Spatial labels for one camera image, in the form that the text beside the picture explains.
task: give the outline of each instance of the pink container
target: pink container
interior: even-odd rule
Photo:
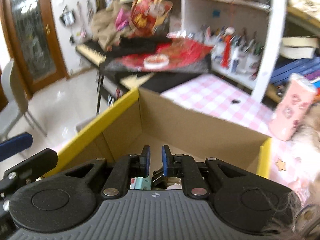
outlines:
[[[288,141],[296,132],[316,95],[316,88],[299,74],[290,76],[287,91],[269,123],[269,130],[280,140]]]

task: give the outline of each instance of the star decoration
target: star decoration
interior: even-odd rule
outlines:
[[[279,171],[286,171],[285,162],[283,162],[281,159],[278,159],[278,161],[276,162],[276,166],[278,167]]]

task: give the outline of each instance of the cardboard box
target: cardboard box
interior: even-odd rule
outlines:
[[[268,177],[270,139],[240,125],[184,109],[159,94],[131,90],[113,107],[80,131],[59,153],[57,167],[46,174],[104,157],[114,162],[122,155],[140,154],[151,147],[150,174],[162,167],[161,148],[204,162],[215,157]]]

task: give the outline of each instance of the pink checkered tablecloth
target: pink checkered tablecloth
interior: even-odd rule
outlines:
[[[273,111],[248,94],[212,74],[204,74],[162,94],[176,104],[220,119],[234,122],[272,137],[270,179],[295,190],[304,202],[308,183],[314,174],[297,169],[301,159],[291,154],[291,141],[273,138],[268,122]]]

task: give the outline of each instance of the wooden door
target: wooden door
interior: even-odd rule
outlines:
[[[8,103],[8,101],[7,101],[7,98],[5,97],[5,95],[4,95],[3,91],[2,91],[1,82],[0,82],[0,112],[2,111],[2,109],[5,108],[7,103]]]
[[[68,77],[50,0],[2,0],[2,25],[11,57],[28,90],[35,93]]]

